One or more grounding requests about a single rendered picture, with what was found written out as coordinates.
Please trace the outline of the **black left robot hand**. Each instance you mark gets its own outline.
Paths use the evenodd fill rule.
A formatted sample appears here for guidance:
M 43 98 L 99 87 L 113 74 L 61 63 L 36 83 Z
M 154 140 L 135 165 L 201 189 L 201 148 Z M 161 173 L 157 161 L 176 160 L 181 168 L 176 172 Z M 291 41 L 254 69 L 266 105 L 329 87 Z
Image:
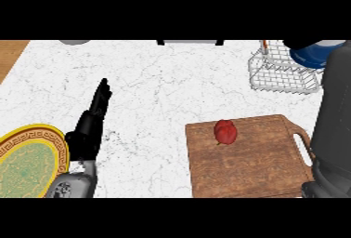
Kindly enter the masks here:
M 91 107 L 82 114 L 76 129 L 65 135 L 71 161 L 96 159 L 111 95 L 108 79 L 104 78 L 95 91 Z

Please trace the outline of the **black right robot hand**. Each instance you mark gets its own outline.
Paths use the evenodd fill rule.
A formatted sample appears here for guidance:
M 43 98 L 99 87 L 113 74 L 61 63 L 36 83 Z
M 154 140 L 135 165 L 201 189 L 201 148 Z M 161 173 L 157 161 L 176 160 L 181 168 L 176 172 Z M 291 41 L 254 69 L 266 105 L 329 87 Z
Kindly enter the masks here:
M 312 45 L 315 45 L 316 43 L 319 43 L 321 40 L 316 39 L 307 39 L 307 40 L 284 40 L 284 45 L 296 50 L 300 50 Z

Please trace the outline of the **blue can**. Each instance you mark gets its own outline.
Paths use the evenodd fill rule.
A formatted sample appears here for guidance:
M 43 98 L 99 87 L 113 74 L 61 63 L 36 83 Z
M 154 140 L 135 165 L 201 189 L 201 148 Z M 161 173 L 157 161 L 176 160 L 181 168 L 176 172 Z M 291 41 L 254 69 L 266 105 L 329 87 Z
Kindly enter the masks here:
M 303 49 L 291 49 L 291 58 L 301 66 L 312 69 L 322 69 L 327 65 L 331 52 L 338 49 L 344 43 L 344 40 L 322 40 Z

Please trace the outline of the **brown wooden cutting board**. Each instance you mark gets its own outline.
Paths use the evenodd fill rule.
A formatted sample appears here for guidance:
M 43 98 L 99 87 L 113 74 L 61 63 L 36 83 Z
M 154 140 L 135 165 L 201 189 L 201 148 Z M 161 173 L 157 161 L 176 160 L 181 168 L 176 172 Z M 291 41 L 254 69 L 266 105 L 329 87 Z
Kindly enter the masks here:
M 313 179 L 296 136 L 310 137 L 284 115 L 237 119 L 238 138 L 223 145 L 213 122 L 186 125 L 192 195 L 201 197 L 300 197 Z

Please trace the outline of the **yellow patterned plate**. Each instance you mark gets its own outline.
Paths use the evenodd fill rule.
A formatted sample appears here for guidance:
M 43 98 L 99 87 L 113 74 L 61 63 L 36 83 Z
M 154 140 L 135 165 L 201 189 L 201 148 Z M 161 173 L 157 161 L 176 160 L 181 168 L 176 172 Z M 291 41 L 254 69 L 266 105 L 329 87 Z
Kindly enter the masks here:
M 55 126 L 14 129 L 0 138 L 0 198 L 43 198 L 68 165 L 65 135 Z

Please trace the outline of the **pale appliance with black legs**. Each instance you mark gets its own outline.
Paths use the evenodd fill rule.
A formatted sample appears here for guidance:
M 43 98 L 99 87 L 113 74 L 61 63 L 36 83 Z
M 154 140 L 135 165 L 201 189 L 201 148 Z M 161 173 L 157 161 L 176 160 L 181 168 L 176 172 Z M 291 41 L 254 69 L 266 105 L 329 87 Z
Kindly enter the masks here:
M 157 45 L 164 46 L 166 44 L 211 44 L 214 46 L 223 46 L 225 40 L 157 40 Z

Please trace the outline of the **grey round object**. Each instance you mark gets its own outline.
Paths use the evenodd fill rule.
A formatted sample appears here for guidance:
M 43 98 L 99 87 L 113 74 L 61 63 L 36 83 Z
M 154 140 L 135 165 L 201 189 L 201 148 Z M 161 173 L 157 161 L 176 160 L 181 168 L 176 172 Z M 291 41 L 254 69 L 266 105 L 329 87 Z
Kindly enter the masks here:
M 88 43 L 91 40 L 60 40 L 65 45 L 79 46 Z

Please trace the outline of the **red bell pepper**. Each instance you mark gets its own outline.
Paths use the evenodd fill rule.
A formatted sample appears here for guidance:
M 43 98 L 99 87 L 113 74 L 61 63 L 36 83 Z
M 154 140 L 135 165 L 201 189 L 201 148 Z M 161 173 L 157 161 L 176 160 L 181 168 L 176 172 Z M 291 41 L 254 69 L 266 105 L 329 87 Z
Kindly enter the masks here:
M 214 136 L 220 144 L 231 145 L 238 137 L 238 129 L 231 120 L 220 120 L 214 126 Z

